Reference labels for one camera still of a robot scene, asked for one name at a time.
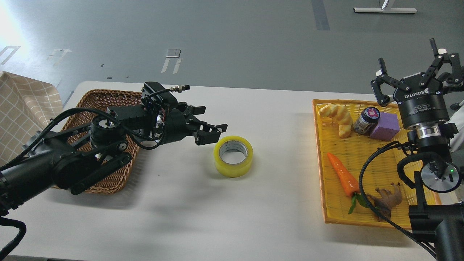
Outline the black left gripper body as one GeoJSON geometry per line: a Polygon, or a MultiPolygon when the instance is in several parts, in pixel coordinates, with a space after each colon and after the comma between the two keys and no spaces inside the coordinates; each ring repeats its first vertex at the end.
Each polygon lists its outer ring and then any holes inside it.
{"type": "Polygon", "coordinates": [[[165,121],[163,131],[163,143],[169,144],[184,139],[187,136],[192,136],[192,133],[199,128],[198,119],[186,119],[182,117],[181,106],[171,109],[165,121]]]}

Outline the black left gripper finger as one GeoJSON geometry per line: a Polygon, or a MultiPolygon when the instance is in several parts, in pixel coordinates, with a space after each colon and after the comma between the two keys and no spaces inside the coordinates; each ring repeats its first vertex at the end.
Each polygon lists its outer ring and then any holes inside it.
{"type": "Polygon", "coordinates": [[[228,125],[200,125],[200,127],[192,133],[195,138],[196,145],[213,144],[219,141],[222,133],[226,132],[228,125]]]}
{"type": "Polygon", "coordinates": [[[205,106],[192,106],[184,104],[181,106],[182,117],[186,119],[193,119],[196,115],[202,115],[206,111],[205,106]]]}

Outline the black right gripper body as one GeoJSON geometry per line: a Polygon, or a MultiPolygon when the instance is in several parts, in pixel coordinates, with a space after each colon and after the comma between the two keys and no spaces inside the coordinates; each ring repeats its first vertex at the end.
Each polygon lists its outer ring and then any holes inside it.
{"type": "Polygon", "coordinates": [[[398,103],[404,129],[414,129],[417,125],[442,124],[449,120],[443,98],[443,84],[435,78],[421,85],[422,73],[416,73],[400,80],[409,87],[408,91],[397,88],[393,99],[398,103]]]}

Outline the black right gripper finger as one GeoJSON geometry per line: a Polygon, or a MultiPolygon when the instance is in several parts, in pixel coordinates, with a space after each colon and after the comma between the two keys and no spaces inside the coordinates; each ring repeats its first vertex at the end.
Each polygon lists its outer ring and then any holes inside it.
{"type": "Polygon", "coordinates": [[[370,81],[370,86],[373,90],[377,103],[380,106],[387,106],[391,102],[392,98],[390,98],[390,96],[382,92],[381,86],[383,84],[387,84],[395,89],[400,88],[401,90],[403,90],[403,83],[401,83],[401,81],[394,79],[388,75],[387,70],[386,70],[386,64],[383,58],[378,59],[378,64],[380,66],[381,74],[376,75],[376,78],[370,81]]]}
{"type": "Polygon", "coordinates": [[[431,66],[421,76],[420,87],[436,91],[463,91],[463,66],[458,53],[449,54],[446,50],[441,51],[436,46],[434,38],[430,40],[434,60],[431,66]],[[451,72],[442,72],[443,65],[450,65],[451,72]]]}

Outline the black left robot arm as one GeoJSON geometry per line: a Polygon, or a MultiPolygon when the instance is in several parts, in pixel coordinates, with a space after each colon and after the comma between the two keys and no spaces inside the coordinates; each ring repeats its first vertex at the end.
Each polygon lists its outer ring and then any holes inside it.
{"type": "Polygon", "coordinates": [[[178,102],[173,92],[189,85],[166,88],[145,82],[140,104],[110,106],[107,111],[76,107],[58,114],[36,132],[23,151],[1,167],[1,226],[19,230],[1,250],[3,260],[26,233],[22,221],[6,218],[33,197],[52,186],[78,195],[132,160],[126,152],[129,137],[138,147],[153,150],[162,144],[192,136],[197,145],[218,142],[227,124],[211,125],[197,119],[204,106],[178,102]]]}

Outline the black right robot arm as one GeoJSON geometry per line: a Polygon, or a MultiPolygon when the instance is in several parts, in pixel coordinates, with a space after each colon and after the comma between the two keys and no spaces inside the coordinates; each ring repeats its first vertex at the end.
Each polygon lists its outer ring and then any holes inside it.
{"type": "Polygon", "coordinates": [[[379,218],[404,233],[424,248],[437,261],[462,261],[463,203],[429,205],[424,188],[437,193],[456,190],[463,182],[463,167],[452,161],[450,140],[458,134],[456,124],[449,122],[444,95],[463,91],[463,66],[458,53],[438,49],[430,39],[434,60],[424,71],[402,79],[388,75],[383,58],[371,87],[377,103],[386,107],[391,102],[399,106],[408,141],[398,141],[379,148],[364,163],[359,176],[361,196],[367,199],[363,176],[370,162],[382,153],[399,149],[411,151],[397,164],[399,178],[416,193],[416,205],[409,206],[411,232],[406,231],[376,209],[367,206],[379,218]]]}

